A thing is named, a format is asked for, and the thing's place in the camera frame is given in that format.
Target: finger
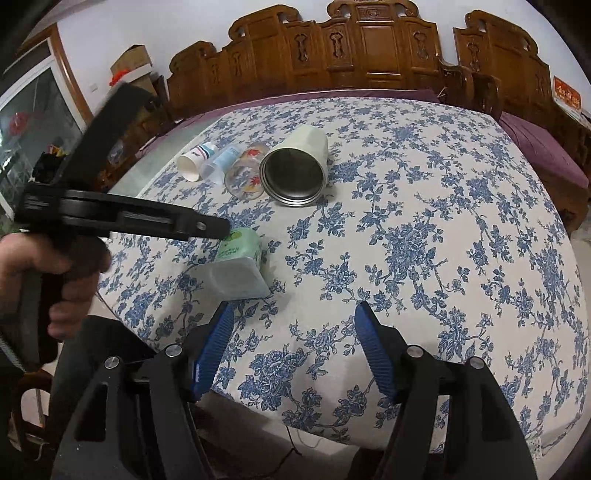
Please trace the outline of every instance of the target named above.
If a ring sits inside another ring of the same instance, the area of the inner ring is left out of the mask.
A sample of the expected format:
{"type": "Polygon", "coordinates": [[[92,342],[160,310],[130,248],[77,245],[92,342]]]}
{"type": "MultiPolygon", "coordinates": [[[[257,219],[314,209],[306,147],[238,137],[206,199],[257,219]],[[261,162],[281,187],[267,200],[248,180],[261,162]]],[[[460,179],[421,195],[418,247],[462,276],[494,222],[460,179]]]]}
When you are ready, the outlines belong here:
{"type": "Polygon", "coordinates": [[[4,275],[33,268],[62,274],[70,269],[72,261],[58,252],[45,235],[12,233],[0,241],[0,265],[4,275]]]}
{"type": "Polygon", "coordinates": [[[57,340],[68,340],[74,338],[80,330],[82,323],[50,323],[47,326],[47,333],[57,340]]]}
{"type": "Polygon", "coordinates": [[[109,252],[108,250],[105,252],[104,256],[103,256],[103,260],[100,264],[100,272],[101,273],[105,273],[108,269],[111,268],[111,252],[109,252]]]}
{"type": "Polygon", "coordinates": [[[63,300],[80,302],[91,300],[96,293],[96,287],[99,283],[99,273],[94,273],[90,277],[80,278],[66,283],[61,289],[63,300]]]}
{"type": "Polygon", "coordinates": [[[72,301],[61,301],[52,305],[49,309],[51,322],[75,323],[81,322],[90,310],[92,299],[75,303],[72,301]]]}

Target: red sign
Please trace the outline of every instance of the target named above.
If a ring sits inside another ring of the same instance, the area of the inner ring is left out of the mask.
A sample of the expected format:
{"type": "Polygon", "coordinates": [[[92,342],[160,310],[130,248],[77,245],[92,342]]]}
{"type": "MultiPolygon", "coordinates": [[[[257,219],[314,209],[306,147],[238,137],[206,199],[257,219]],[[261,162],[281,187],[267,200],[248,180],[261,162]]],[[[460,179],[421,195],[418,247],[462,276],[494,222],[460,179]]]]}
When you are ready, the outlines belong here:
{"type": "Polygon", "coordinates": [[[581,94],[558,77],[554,77],[554,94],[567,106],[578,112],[581,111],[581,94]]]}

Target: white tablecloth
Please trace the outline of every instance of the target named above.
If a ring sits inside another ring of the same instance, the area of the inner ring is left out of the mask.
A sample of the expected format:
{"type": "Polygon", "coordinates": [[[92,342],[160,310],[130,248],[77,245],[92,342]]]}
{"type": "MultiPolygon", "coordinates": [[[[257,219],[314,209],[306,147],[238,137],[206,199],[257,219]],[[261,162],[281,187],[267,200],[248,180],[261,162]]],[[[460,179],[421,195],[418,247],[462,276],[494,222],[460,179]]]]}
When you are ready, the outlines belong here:
{"type": "MultiPolygon", "coordinates": [[[[560,218],[517,147],[488,116],[396,99],[318,99],[248,108],[217,121],[219,145],[274,145],[324,129],[330,184],[316,206],[239,202],[170,164],[147,199],[193,207],[262,236],[271,294],[235,302],[235,331],[213,389],[328,438],[384,447],[397,408],[355,336],[356,302],[408,343],[490,366],[528,440],[546,452],[580,417],[587,317],[560,218]]],[[[198,276],[217,241],[114,235],[107,304],[161,349],[216,308],[198,276]]],[[[441,399],[433,447],[444,439],[441,399]]]]}

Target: stainless steel cup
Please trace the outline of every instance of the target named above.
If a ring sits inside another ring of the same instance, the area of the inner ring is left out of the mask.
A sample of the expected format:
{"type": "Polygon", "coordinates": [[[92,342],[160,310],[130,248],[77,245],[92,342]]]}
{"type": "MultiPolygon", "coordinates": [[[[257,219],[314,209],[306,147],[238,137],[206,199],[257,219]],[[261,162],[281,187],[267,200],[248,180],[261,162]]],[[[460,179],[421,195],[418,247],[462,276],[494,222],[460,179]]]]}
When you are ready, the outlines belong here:
{"type": "Polygon", "coordinates": [[[302,125],[263,158],[261,184],[276,201],[302,207],[314,203],[328,181],[329,146],[317,127],[302,125]]]}

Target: blue gripper pad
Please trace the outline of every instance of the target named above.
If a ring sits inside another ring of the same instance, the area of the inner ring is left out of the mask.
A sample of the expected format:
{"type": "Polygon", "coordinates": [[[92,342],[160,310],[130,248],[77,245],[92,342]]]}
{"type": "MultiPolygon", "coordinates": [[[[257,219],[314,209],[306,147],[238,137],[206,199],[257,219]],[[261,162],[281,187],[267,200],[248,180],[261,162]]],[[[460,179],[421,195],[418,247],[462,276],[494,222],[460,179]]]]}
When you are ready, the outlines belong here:
{"type": "Polygon", "coordinates": [[[217,325],[209,334],[199,360],[195,362],[193,393],[197,400],[200,400],[201,396],[211,389],[213,378],[220,366],[223,353],[232,336],[233,328],[234,309],[228,303],[217,325]]]}
{"type": "Polygon", "coordinates": [[[396,387],[394,385],[394,367],[392,361],[382,346],[375,327],[379,326],[377,319],[372,321],[375,315],[365,302],[359,303],[355,309],[355,331],[361,343],[365,358],[368,361],[371,373],[373,373],[378,390],[388,398],[394,398],[396,387]]]}

